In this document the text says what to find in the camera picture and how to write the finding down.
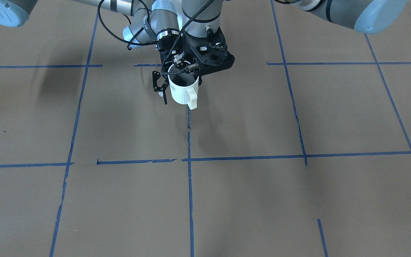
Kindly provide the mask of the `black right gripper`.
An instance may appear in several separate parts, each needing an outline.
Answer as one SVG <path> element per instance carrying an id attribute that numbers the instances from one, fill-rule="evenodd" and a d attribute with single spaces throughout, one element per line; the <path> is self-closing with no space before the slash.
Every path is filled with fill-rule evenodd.
<path id="1" fill-rule="evenodd" d="M 181 34 L 168 34 L 160 38 L 156 44 L 160 53 L 161 64 L 172 62 L 173 58 L 175 63 L 179 60 L 184 61 L 184 52 L 182 49 Z M 158 85 L 158 80 L 162 77 L 162 74 L 158 71 L 152 72 L 153 90 L 157 92 L 159 96 L 163 98 L 164 104 L 168 104 L 166 90 L 169 86 L 169 80 L 165 79 L 162 85 Z"/>

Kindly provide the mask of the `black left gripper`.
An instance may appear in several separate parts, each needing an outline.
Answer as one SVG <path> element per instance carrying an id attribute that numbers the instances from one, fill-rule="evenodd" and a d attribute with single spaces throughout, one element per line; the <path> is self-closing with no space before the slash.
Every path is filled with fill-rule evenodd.
<path id="1" fill-rule="evenodd" d="M 206 42 L 206 37 L 197 37 L 187 32 L 183 32 L 181 35 L 182 49 L 184 52 L 184 59 L 190 64 L 199 63 L 205 64 L 204 57 L 199 53 L 197 47 L 204 46 Z M 199 75 L 200 68 L 196 67 L 191 70 L 191 73 L 194 75 L 194 78 L 198 79 L 198 86 L 201 86 L 203 83 L 201 75 Z"/>

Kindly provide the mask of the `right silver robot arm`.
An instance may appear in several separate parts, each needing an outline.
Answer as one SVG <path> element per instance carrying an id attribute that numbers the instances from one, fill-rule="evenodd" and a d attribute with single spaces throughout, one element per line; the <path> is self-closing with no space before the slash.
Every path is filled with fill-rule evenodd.
<path id="1" fill-rule="evenodd" d="M 39 2 L 59 5 L 60 0 L 0 0 L 0 25 L 5 27 L 21 27 L 28 20 Z M 72 2 L 83 3 L 85 5 L 96 8 L 97 20 L 102 24 L 103 28 L 108 31 L 111 36 L 124 42 L 128 49 L 137 48 L 146 45 L 160 45 L 171 36 L 181 37 L 183 30 L 179 29 L 181 23 L 178 21 L 180 12 L 176 9 L 175 1 L 173 0 L 68 0 Z M 43 23 L 50 24 L 61 28 L 62 30 L 70 29 L 77 24 L 81 18 L 83 10 L 78 7 L 60 8 L 59 16 L 61 20 L 66 19 L 67 24 L 57 26 L 54 22 L 43 19 Z M 101 17 L 101 10 L 110 10 L 115 13 L 128 16 L 129 24 L 123 29 L 123 38 L 115 35 L 106 27 Z M 70 68 L 70 67 L 85 67 L 86 65 L 16 65 L 3 66 L 2 68 Z M 159 92 L 163 97 L 164 103 L 167 104 L 166 88 L 169 88 L 170 78 L 165 79 L 162 87 L 157 86 L 157 79 L 162 76 L 160 72 L 153 72 L 153 89 Z"/>

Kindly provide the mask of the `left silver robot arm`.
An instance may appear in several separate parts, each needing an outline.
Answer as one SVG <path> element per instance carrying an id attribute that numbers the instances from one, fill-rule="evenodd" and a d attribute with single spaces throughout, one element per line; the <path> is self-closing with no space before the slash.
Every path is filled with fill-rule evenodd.
<path id="1" fill-rule="evenodd" d="M 276 0 L 310 21 L 324 21 L 359 34 L 378 34 L 401 15 L 406 0 Z M 223 0 L 183 0 L 182 46 L 192 64 L 183 74 L 202 77 L 229 69 L 235 58 L 220 28 Z"/>

